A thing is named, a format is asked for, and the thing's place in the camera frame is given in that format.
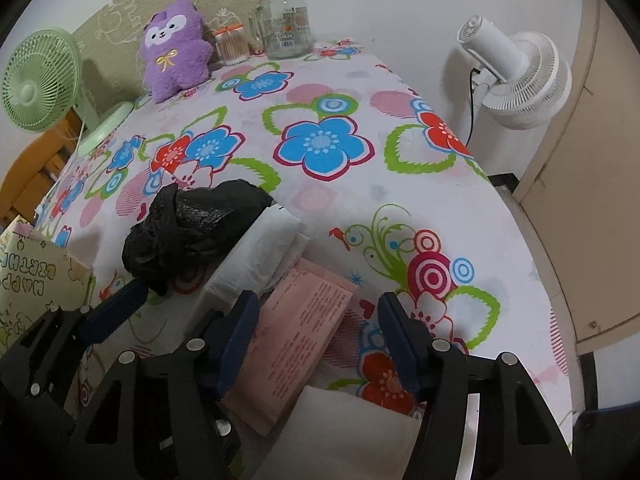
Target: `yellow bow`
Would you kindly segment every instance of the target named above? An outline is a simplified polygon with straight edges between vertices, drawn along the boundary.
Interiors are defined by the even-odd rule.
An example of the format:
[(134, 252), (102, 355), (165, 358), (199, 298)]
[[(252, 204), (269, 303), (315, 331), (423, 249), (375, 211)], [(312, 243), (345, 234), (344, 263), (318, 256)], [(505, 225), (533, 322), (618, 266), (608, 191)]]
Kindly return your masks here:
[(171, 61), (170, 58), (176, 57), (178, 55), (178, 51), (173, 49), (166, 53), (166, 56), (160, 56), (156, 59), (156, 65), (162, 65), (162, 72), (166, 70), (167, 65), (174, 65), (174, 62)]

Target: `folded white cloth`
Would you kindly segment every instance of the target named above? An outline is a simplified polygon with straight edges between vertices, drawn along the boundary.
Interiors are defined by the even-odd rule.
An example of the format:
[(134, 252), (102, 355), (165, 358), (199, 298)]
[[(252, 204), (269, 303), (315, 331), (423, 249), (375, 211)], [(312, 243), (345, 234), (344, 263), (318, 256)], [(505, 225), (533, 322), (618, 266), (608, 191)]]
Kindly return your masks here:
[(415, 418), (305, 386), (253, 479), (401, 480), (419, 430)]
[(205, 284), (192, 320), (210, 308), (228, 314), (243, 290), (260, 296), (273, 286), (308, 243), (299, 232), (301, 226), (302, 221), (281, 205), (265, 209)]

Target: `orange lid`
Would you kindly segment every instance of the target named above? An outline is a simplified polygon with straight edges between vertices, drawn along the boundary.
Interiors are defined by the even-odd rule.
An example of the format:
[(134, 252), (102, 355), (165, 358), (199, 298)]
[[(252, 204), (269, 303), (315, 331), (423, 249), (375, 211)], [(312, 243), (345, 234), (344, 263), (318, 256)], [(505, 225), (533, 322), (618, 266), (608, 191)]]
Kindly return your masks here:
[(241, 28), (242, 23), (236, 23), (235, 25), (230, 25), (229, 27), (222, 27), (218, 30), (214, 31), (213, 35), (217, 36), (219, 34), (223, 34), (224, 32), (229, 32), (230, 30), (236, 30), (236, 28)]

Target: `wallpaper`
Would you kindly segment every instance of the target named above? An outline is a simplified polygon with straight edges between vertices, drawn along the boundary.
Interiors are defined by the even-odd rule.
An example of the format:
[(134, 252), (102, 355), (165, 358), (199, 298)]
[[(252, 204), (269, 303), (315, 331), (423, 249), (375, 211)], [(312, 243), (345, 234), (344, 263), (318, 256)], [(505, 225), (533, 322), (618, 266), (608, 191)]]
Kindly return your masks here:
[[(113, 0), (74, 32), (82, 53), (82, 79), (90, 101), (103, 113), (120, 101), (147, 90), (145, 63), (138, 53), (142, 30), (159, 10), (174, 0)], [(225, 25), (247, 23), (257, 0), (191, 0), (210, 32)]]

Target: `floral bedsheet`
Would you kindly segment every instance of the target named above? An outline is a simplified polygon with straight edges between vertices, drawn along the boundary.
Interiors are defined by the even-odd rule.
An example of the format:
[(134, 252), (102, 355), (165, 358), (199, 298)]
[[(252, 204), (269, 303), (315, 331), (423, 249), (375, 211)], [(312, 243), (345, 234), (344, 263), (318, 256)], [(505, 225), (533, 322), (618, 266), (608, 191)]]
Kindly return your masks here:
[[(223, 68), (156, 105), (149, 95), (89, 156), (71, 163), (38, 228), (95, 273), (92, 304), (130, 276), (124, 238), (158, 190), (244, 178), (305, 223), (306, 257), (358, 285), (326, 351), (324, 387), (411, 416), (376, 320), (382, 292), (464, 352), (518, 355), (569, 441), (566, 359), (536, 266), (509, 211), (465, 146), (364, 48), (319, 44), (301, 59)], [(180, 276), (80, 370), (86, 404), (129, 348), (173, 351), (210, 269)]]

